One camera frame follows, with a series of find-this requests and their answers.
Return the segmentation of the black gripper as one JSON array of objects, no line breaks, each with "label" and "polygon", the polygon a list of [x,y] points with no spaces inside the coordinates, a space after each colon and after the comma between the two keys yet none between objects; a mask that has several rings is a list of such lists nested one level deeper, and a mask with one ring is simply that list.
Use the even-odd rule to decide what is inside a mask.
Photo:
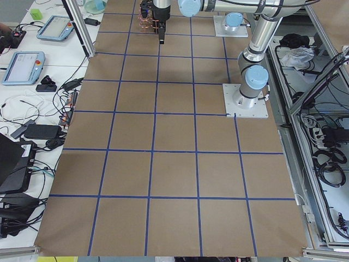
[{"label": "black gripper", "polygon": [[159,44],[165,43],[166,21],[170,18],[170,11],[171,7],[154,7],[152,10],[153,28],[155,31],[158,30]]}]

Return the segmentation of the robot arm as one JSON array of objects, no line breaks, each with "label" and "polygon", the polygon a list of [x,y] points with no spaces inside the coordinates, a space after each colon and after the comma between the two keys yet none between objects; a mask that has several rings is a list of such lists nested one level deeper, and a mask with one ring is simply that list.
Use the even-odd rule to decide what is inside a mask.
[{"label": "robot arm", "polygon": [[[253,32],[250,46],[254,50],[264,49],[274,35],[280,20],[294,14],[300,8],[315,4],[316,1],[178,1],[183,16],[193,17],[199,12],[226,11],[260,16]],[[166,21],[170,18],[171,1],[142,1],[143,17],[150,10],[159,21],[159,41],[164,43]]]},{"label": "robot arm", "polygon": [[233,101],[239,108],[253,108],[260,92],[267,85],[269,73],[261,62],[280,22],[281,18],[261,15],[249,45],[238,57],[242,83],[235,91]]}]

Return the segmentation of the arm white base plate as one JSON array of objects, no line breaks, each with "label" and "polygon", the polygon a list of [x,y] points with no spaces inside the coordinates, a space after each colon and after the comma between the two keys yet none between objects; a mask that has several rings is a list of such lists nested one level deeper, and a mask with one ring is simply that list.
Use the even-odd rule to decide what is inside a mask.
[{"label": "arm white base plate", "polygon": [[244,23],[244,17],[241,13],[228,13],[227,15],[213,16],[215,36],[247,38],[248,23]]},{"label": "arm white base plate", "polygon": [[256,98],[246,98],[240,93],[240,84],[223,84],[226,116],[233,118],[268,118],[262,91]]}]

